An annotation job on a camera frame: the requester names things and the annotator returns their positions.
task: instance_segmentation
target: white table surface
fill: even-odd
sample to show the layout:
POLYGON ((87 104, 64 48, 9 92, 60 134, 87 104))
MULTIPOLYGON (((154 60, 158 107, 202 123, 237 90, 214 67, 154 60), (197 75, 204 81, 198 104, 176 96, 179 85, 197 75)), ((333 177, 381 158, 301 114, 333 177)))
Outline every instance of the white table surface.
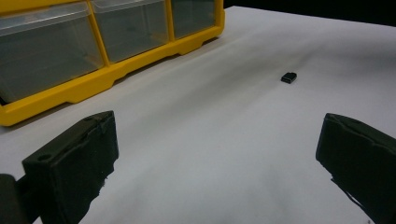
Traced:
POLYGON ((0 172, 114 110, 120 158, 81 223, 364 224, 315 159, 320 128, 330 112, 396 137, 395 88, 395 28, 231 7, 201 49, 1 127, 0 172))

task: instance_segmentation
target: yellow storage organizer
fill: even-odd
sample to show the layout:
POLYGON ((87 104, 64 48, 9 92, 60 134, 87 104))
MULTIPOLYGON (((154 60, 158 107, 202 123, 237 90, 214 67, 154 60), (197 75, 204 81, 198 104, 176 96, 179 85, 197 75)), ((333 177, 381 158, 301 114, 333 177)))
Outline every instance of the yellow storage organizer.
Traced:
POLYGON ((0 1, 0 125, 85 100, 223 29, 223 0, 0 1))

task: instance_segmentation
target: black background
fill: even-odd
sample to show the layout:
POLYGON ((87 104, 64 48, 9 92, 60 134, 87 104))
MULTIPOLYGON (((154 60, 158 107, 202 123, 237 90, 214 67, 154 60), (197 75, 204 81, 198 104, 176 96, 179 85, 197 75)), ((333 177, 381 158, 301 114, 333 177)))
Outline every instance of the black background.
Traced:
POLYGON ((224 7, 255 7, 308 16, 396 26, 392 1, 224 0, 224 7))

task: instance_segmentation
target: yellow frame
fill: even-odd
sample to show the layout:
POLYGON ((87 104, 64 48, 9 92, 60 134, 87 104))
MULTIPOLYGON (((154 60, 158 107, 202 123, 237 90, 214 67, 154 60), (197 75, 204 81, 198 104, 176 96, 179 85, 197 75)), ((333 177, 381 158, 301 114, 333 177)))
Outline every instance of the yellow frame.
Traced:
MULTIPOLYGON (((77 1, 78 0, 4 0, 0 1, 0 15, 77 1)), ((86 1, 92 12, 91 2, 89 0, 86 1)), ((110 64, 106 56, 105 45, 100 36, 95 17, 93 13, 91 13, 89 19, 105 66, 88 75, 70 80, 64 84, 28 96, 19 101, 8 105, 0 105, 0 125, 11 126, 57 105, 64 103, 75 104, 83 101, 101 91, 110 89, 114 81, 138 68, 168 56, 175 54, 183 55, 200 48, 206 40, 220 35, 224 29, 225 13, 223 9, 223 0, 215 0, 215 26, 180 39, 175 39, 171 0, 165 0, 165 6, 169 29, 169 43, 113 64, 110 64)))

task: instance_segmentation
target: plastic drawer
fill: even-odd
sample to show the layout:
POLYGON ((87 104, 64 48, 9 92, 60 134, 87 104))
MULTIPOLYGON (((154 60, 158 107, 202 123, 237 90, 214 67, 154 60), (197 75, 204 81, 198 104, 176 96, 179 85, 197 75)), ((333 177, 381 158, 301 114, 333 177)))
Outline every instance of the plastic drawer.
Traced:
POLYGON ((92 5, 112 63, 168 42, 163 0, 95 0, 92 5))
POLYGON ((176 38, 215 25, 214 0, 172 0, 172 13, 176 38))
POLYGON ((0 97, 6 103, 103 66, 86 3, 0 18, 0 97))

